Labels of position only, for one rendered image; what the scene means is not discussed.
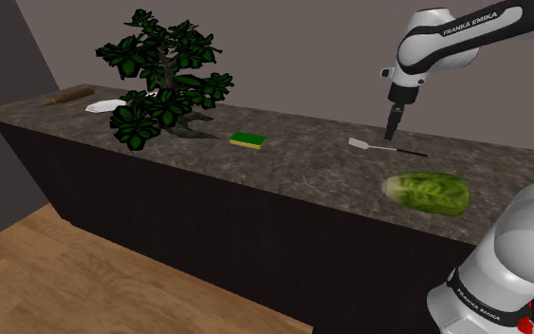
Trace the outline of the brown wooden rolling pin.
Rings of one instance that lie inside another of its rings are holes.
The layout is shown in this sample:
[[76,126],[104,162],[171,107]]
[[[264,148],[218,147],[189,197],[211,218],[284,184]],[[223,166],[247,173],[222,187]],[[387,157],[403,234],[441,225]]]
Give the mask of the brown wooden rolling pin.
[[58,103],[72,102],[90,95],[93,95],[95,90],[91,86],[85,86],[76,90],[68,91],[63,94],[58,95],[55,98],[48,99],[42,102],[42,106],[48,106]]

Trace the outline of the green leafy potted plant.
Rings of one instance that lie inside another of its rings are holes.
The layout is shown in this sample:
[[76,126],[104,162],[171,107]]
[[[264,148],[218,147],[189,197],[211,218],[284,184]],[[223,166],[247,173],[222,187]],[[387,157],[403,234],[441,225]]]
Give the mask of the green leafy potted plant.
[[125,105],[116,107],[109,121],[114,137],[131,151],[142,150],[163,131],[183,139],[211,139],[212,134],[189,126],[211,119],[193,109],[214,109],[234,87],[232,76],[213,72],[200,78],[184,71],[216,62],[220,50],[212,46],[213,36],[198,32],[188,20],[165,28],[145,9],[137,9],[127,25],[140,33],[95,50],[121,79],[146,81],[144,90],[120,97]]

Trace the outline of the green and yellow sponge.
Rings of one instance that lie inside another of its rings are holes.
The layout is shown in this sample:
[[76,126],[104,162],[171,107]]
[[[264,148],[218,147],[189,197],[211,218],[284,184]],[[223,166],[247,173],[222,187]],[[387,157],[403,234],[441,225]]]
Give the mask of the green and yellow sponge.
[[230,137],[230,143],[253,149],[260,149],[265,143],[266,138],[263,136],[252,135],[243,132],[236,132]]

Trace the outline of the dark kitchen counter cabinet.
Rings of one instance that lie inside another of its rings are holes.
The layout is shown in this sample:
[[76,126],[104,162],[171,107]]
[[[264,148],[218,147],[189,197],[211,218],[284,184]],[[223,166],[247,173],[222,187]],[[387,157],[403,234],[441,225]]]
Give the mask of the dark kitchen counter cabinet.
[[439,334],[427,307],[469,244],[0,123],[62,218],[305,321]]

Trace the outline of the green lettuce head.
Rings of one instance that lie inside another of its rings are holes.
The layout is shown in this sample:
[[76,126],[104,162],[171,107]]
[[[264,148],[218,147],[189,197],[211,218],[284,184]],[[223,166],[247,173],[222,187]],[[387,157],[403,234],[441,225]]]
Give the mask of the green lettuce head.
[[381,182],[381,192],[405,207],[446,216],[463,214],[470,204],[470,187],[460,176],[407,172]]

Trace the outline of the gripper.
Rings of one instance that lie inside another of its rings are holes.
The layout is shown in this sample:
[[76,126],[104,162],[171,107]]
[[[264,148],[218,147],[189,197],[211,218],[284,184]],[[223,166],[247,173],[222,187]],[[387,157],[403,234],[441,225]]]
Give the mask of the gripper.
[[405,105],[416,101],[419,87],[406,87],[392,83],[388,93],[388,100],[393,103],[386,125],[384,138],[392,140],[405,111]]

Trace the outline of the white flat dish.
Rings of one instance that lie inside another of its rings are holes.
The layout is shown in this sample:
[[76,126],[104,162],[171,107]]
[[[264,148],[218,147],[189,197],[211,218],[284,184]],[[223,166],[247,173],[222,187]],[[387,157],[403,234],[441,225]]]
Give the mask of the white flat dish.
[[127,104],[124,100],[104,100],[99,102],[94,102],[92,104],[89,104],[86,108],[86,112],[90,113],[105,113],[105,112],[112,112],[119,106],[125,106]]

